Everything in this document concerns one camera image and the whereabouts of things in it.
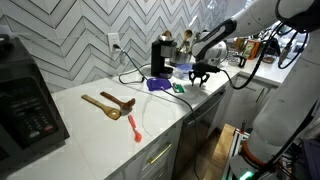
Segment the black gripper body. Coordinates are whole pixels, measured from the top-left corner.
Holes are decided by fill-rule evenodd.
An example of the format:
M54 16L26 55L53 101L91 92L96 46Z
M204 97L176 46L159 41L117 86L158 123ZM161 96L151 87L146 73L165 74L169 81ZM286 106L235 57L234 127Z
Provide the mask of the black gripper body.
M209 72L211 73L217 73L220 71L220 69L216 66L211 66L209 64L204 64L204 63L196 63L192 65L192 70L195 72L196 78L199 77L201 79L201 77L207 73L209 74Z

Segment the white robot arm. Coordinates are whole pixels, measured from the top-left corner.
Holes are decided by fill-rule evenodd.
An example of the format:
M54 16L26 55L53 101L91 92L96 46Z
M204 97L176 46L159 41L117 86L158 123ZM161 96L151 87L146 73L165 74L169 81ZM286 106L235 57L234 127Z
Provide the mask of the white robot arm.
M320 0L254 0L192 46L203 60L217 43L258 33L280 21L306 33L307 46L276 86L253 120L250 136L229 165L238 180L258 180L275 166L283 152L314 120L320 98Z

